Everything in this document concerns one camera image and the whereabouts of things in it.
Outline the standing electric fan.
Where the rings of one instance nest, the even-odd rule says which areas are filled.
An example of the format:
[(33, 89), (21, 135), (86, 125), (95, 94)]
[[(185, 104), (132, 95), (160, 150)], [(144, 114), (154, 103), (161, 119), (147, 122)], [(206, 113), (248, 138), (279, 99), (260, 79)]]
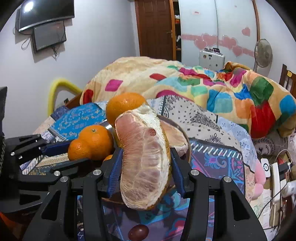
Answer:
[(267, 39), (259, 39), (256, 42), (254, 48), (254, 72), (257, 71), (257, 68), (266, 68), (268, 67), (273, 61), (273, 51), (271, 45)]

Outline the small black wall monitor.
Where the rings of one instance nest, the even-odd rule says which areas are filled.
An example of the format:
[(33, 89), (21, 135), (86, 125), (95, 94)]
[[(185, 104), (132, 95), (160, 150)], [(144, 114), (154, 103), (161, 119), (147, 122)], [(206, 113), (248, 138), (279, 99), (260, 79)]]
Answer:
[(67, 40), (63, 21), (50, 22), (33, 27), (33, 49), (37, 53)]

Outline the small tangerine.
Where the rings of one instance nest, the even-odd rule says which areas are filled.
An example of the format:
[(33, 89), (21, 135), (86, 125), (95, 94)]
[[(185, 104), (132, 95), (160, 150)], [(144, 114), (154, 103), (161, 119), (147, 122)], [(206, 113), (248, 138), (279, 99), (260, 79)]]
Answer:
[(112, 154), (111, 155), (108, 155), (103, 161), (107, 161), (107, 160), (110, 160), (112, 158)]
[(91, 159), (91, 148), (84, 140), (77, 138), (69, 145), (68, 159), (70, 161)]

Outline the colourful patchwork blanket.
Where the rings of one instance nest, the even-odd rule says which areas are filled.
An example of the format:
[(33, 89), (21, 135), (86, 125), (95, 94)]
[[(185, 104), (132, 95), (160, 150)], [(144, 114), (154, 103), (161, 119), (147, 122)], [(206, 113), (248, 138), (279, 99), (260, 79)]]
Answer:
[(228, 62), (218, 72), (179, 61), (122, 57), (97, 73), (84, 88), (80, 103), (109, 100), (135, 92), (147, 99), (184, 97), (244, 127), (252, 138), (277, 130), (295, 130), (295, 98), (277, 82), (248, 67)]

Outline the white box appliance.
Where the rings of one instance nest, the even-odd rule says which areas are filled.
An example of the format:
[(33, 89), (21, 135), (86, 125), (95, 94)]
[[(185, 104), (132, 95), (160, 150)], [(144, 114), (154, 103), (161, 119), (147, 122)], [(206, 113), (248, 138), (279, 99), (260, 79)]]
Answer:
[(200, 51), (199, 54), (199, 65), (203, 68), (220, 71), (223, 69), (225, 64), (225, 56), (220, 53), (220, 49), (213, 48), (208, 49), (205, 48)]

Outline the large orange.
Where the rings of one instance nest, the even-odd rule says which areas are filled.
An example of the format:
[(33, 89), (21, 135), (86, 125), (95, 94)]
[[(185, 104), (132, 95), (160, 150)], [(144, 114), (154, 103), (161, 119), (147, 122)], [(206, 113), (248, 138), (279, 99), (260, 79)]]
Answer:
[(79, 139), (88, 144), (93, 160), (103, 161), (113, 150), (113, 136), (111, 132), (100, 125), (85, 127), (79, 133)]
[(146, 99), (138, 93), (125, 92), (112, 97), (106, 106), (106, 118), (112, 127), (115, 127), (115, 120), (118, 116), (128, 110), (138, 108)]

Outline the white power strip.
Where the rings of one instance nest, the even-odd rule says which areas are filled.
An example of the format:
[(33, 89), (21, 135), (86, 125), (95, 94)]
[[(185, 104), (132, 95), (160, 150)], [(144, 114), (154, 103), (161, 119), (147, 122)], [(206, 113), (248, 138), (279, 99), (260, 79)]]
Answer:
[(273, 188), (273, 205), (280, 202), (280, 172), (278, 163), (275, 162), (271, 165), (271, 176), (272, 176), (272, 188)]

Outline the wall mounted black television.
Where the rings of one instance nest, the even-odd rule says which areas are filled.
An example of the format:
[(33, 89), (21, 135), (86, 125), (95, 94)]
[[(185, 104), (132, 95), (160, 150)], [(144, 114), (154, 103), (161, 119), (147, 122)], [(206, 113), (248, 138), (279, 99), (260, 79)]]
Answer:
[(74, 18), (73, 0), (31, 0), (24, 1), (16, 12), (17, 31), (47, 22)]

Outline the purple round plate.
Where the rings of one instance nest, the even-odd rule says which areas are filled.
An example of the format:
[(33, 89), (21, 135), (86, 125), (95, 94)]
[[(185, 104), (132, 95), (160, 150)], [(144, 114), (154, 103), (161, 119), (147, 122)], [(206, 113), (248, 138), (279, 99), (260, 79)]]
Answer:
[[(183, 131), (183, 129), (174, 121), (170, 120), (167, 117), (164, 117), (162, 115), (158, 115), (158, 118), (161, 120), (162, 125), (164, 126), (165, 132), (169, 133), (169, 144), (170, 148), (175, 148), (180, 159), (185, 160), (188, 163), (190, 162), (191, 158), (191, 150), (190, 150), (190, 141), (187, 137), (186, 133)], [(114, 148), (121, 148), (122, 144), (118, 139), (118, 136), (116, 134), (115, 128), (113, 128), (107, 119), (103, 120), (100, 123), (101, 126), (104, 126), (106, 129), (108, 129), (114, 139)]]

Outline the blue patterned patchwork cloth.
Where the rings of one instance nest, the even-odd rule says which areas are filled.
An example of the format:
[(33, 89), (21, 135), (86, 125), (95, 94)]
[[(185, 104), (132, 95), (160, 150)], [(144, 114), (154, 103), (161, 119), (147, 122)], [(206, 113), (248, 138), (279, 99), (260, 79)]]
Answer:
[(214, 197), (214, 240), (258, 240), (264, 231), (236, 181), (230, 175), (209, 177), (182, 160), (169, 146), (161, 121), (147, 104), (125, 111), (115, 121), (121, 142), (113, 157), (80, 181), (86, 240), (111, 240), (102, 198), (116, 188), (126, 207), (147, 211), (156, 206), (174, 181), (182, 198), (189, 199), (181, 240), (205, 240), (209, 197)]

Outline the brown wooden door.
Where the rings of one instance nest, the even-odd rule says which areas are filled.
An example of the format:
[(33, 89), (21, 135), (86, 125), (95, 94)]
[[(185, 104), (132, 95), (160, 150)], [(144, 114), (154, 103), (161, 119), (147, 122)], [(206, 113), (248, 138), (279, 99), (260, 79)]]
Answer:
[(171, 2), (135, 1), (140, 56), (173, 60)]

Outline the dark red grape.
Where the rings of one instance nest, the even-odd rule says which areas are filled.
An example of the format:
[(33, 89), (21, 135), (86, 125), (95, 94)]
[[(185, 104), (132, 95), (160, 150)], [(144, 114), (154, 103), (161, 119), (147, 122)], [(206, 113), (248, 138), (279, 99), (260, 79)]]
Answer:
[(136, 225), (128, 232), (128, 238), (131, 241), (144, 240), (149, 234), (149, 228), (146, 225)]

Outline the wooden headboard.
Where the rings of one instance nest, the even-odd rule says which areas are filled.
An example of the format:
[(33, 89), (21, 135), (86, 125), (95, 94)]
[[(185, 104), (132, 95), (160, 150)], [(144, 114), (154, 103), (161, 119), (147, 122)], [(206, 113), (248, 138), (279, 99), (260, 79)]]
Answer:
[(280, 85), (296, 97), (296, 74), (288, 70), (285, 64), (282, 65)]

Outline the sliding wardrobe with hearts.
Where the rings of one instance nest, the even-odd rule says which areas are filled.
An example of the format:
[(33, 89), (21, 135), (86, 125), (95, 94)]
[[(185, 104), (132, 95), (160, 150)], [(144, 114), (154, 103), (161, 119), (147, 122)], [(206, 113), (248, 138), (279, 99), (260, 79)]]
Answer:
[(179, 1), (181, 61), (199, 64), (200, 51), (218, 48), (225, 61), (254, 67), (257, 24), (253, 1)]

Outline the yellow foam tube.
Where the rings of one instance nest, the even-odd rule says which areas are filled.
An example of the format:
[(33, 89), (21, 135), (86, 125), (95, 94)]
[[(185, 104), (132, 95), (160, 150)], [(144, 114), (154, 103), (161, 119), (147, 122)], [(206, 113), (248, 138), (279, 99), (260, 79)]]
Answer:
[(48, 105), (47, 105), (47, 116), (50, 116), (55, 109), (56, 99), (61, 91), (67, 91), (71, 94), (79, 95), (82, 93), (82, 89), (76, 86), (65, 78), (59, 78), (52, 82), (49, 94), (48, 94)]

